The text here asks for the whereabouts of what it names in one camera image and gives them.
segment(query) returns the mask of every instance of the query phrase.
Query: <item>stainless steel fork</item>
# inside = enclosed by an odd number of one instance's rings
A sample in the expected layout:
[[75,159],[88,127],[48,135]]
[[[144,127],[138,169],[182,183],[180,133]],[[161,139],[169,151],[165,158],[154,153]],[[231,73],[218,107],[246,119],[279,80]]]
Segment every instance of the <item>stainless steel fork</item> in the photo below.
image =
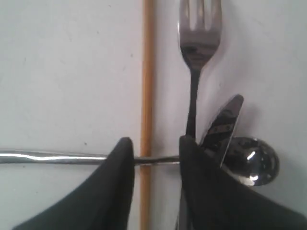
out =
[[[221,0],[211,0],[211,25],[205,28],[204,0],[194,0],[197,3],[196,26],[191,29],[189,15],[189,0],[180,0],[178,38],[181,54],[191,73],[190,106],[186,135],[195,139],[197,91],[201,71],[217,51],[222,31]],[[177,230],[191,230],[192,224],[183,191],[181,190]]]

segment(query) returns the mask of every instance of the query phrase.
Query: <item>white surface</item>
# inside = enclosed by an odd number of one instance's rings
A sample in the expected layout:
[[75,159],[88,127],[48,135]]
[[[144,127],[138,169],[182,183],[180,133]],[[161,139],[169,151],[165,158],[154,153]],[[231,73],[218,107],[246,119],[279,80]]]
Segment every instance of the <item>white surface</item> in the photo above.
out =
[[[177,46],[177,0],[157,0],[153,154],[177,154],[189,73]],[[107,153],[122,136],[139,154],[142,0],[0,0],[0,148]],[[307,215],[307,22],[304,0],[224,0],[222,47],[204,70],[198,138],[235,93],[238,135],[269,142],[281,172],[258,191]],[[1,165],[0,229],[79,185],[92,166]],[[178,168],[153,172],[152,229],[176,221]],[[139,225],[139,185],[130,229]]]

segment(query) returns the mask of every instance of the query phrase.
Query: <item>chopstick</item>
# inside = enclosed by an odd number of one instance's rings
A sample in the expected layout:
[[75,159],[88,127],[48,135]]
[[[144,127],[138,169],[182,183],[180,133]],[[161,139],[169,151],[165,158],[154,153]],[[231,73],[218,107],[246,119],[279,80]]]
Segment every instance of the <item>chopstick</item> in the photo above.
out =
[[[152,107],[154,78],[154,0],[143,0],[143,63],[141,157],[150,157],[152,139]],[[140,230],[148,230],[150,215],[150,166],[142,166]]]

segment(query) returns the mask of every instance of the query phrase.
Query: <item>fork tine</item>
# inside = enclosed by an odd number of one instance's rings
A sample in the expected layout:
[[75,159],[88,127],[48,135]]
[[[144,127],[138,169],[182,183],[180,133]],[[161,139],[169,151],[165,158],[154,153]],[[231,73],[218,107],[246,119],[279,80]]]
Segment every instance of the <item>fork tine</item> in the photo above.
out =
[[204,0],[197,0],[197,16],[195,29],[205,28]]
[[180,9],[179,9],[179,29],[190,28],[190,19],[189,19],[189,0],[180,0]]
[[222,30],[222,3],[221,3],[221,0],[212,0],[211,15],[212,15],[211,29],[214,29],[220,32]]

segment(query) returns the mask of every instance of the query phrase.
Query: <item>metal rod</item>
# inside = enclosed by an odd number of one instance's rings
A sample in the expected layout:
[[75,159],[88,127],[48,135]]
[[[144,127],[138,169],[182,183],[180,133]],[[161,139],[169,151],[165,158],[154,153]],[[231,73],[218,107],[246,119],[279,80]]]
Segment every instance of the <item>metal rod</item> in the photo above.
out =
[[[44,163],[100,165],[105,159],[107,159],[107,155],[0,149],[0,164]],[[179,156],[135,157],[135,164],[138,166],[179,164]]]

